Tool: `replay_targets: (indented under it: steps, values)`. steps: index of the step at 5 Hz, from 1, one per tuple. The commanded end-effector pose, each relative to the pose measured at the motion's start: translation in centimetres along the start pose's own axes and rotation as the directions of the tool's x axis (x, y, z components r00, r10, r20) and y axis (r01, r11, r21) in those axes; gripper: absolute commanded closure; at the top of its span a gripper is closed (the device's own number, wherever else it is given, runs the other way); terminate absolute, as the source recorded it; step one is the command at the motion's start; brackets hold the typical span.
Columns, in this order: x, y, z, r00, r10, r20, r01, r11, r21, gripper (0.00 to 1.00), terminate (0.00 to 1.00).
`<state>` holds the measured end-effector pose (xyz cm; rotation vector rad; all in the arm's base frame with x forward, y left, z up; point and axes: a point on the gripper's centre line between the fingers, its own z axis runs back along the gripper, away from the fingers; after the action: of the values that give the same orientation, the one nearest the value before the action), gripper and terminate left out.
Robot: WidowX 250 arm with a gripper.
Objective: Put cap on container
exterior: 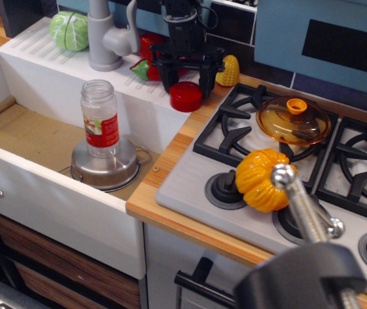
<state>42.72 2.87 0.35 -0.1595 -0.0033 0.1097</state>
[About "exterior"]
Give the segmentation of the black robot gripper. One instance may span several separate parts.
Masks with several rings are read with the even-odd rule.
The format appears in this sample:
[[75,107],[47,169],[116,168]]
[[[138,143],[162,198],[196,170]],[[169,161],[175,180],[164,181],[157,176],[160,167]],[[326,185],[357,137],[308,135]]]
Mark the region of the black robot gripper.
[[223,49],[205,42],[205,31],[209,30],[202,17],[206,6],[201,1],[161,1],[165,8],[164,21],[169,31],[166,43],[149,47],[153,56],[152,65],[158,68],[166,93],[178,83],[178,69],[174,61],[211,61],[212,66],[199,70],[199,87],[203,98],[208,98],[214,89],[216,70],[224,70]]

